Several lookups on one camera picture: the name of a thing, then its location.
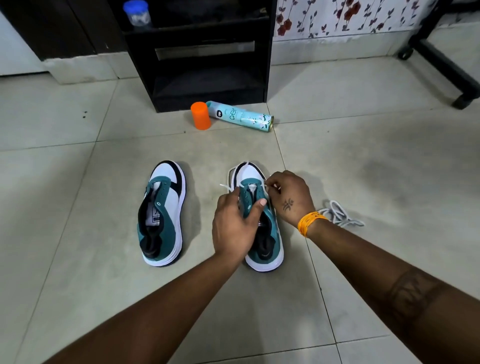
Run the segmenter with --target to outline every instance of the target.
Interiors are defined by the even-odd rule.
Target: person's right arm
[[[276,172],[267,181],[276,213],[297,227],[315,211],[305,181]],[[381,320],[423,363],[480,363],[480,302],[324,219],[312,240]]]

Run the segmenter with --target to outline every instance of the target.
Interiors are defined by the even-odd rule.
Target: person's left hand
[[[240,188],[220,196],[213,219],[212,236],[215,254],[240,263],[252,247],[260,215],[267,203],[264,198],[256,201],[247,218],[240,213],[238,200]]]

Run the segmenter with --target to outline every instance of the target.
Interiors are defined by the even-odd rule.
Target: yellow wristband
[[[324,218],[325,220],[328,220],[325,216],[317,211],[311,212],[310,214],[306,214],[304,217],[302,217],[297,225],[297,229],[300,231],[300,234],[306,237],[308,227],[318,218]]]

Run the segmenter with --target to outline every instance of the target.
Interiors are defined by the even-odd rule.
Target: orange cap
[[[192,111],[193,121],[195,123],[195,128],[199,130],[207,130],[212,122],[208,116],[208,106],[204,102],[195,102],[190,106]]]

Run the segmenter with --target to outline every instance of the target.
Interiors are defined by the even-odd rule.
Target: teal and white sneaker
[[[265,190],[265,176],[256,165],[248,161],[230,171],[230,189],[240,187],[240,208],[243,209],[244,218],[250,213],[255,201],[261,198],[268,201],[258,222],[255,241],[245,260],[258,272],[274,270],[283,262],[283,244],[275,211]]]
[[[144,261],[151,266],[166,266],[181,251],[180,211],[185,190],[185,175],[177,163],[164,160],[157,164],[145,189],[137,224]]]

